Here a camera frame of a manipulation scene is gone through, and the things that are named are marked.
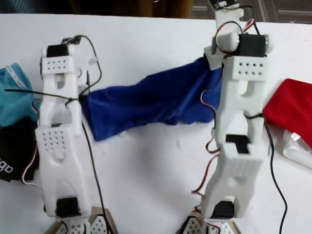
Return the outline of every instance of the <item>red cloth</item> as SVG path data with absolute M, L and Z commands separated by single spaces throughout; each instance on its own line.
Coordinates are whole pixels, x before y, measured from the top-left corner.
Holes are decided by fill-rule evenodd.
M 312 147 L 312 84 L 284 80 L 263 114 L 268 123 L 298 133 Z

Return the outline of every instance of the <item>white table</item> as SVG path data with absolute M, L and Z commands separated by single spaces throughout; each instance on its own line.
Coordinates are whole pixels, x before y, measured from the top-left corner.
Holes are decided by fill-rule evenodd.
M 92 39 L 103 69 L 96 87 L 100 89 L 134 84 L 146 75 L 192 62 L 203 55 L 215 33 L 214 21 L 195 19 L 0 15 L 0 22 L 0 67 L 18 62 L 35 90 L 42 89 L 41 48 L 63 37 L 86 34 Z M 285 78 L 309 82 L 312 25 L 259 23 L 258 27 L 261 33 L 272 33 L 275 43 L 267 99 Z M 211 126 L 151 124 L 93 143 L 104 203 L 119 233 L 173 234 L 180 227 L 199 202 L 191 190 L 212 157 L 204 149 Z M 311 171 L 282 158 L 281 132 L 274 131 L 274 137 L 279 139 L 274 171 L 289 205 L 283 233 L 310 233 Z M 267 144 L 264 134 L 265 149 Z M 92 203 L 100 206 L 89 153 L 84 154 Z M 36 188 L 0 181 L 1 234 L 43 233 L 53 219 L 42 207 Z M 247 214 L 236 222 L 243 234 L 278 233 L 283 211 L 267 161 Z

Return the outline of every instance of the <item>blue fabric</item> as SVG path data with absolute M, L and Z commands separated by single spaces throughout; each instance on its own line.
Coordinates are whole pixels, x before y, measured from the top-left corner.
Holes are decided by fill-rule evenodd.
M 26 116 L 37 120 L 38 115 L 31 108 L 33 94 L 6 92 L 4 89 L 32 90 L 27 76 L 17 63 L 0 69 L 0 127 L 13 125 Z
M 222 69 L 211 71 L 206 57 L 168 71 L 147 76 L 132 86 L 109 87 L 91 92 L 82 111 L 96 141 L 107 139 L 129 128 L 161 122 L 210 122 L 212 111 L 203 99 L 219 106 Z

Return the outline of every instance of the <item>black cloth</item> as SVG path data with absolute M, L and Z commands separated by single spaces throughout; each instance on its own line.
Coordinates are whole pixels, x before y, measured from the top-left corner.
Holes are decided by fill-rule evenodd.
M 14 125 L 0 128 L 0 179 L 21 180 L 21 175 L 30 163 L 36 147 L 36 127 L 36 122 L 25 117 Z M 39 156 L 36 155 L 25 180 L 33 180 L 38 167 Z

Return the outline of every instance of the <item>teal cloth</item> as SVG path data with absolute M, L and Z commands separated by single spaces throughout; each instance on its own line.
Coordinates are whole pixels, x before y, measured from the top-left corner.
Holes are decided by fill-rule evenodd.
M 6 92 L 5 89 L 33 90 L 29 79 L 17 63 L 0 69 L 0 127 L 13 125 L 26 116 L 37 121 L 38 114 L 31 107 L 34 95 Z

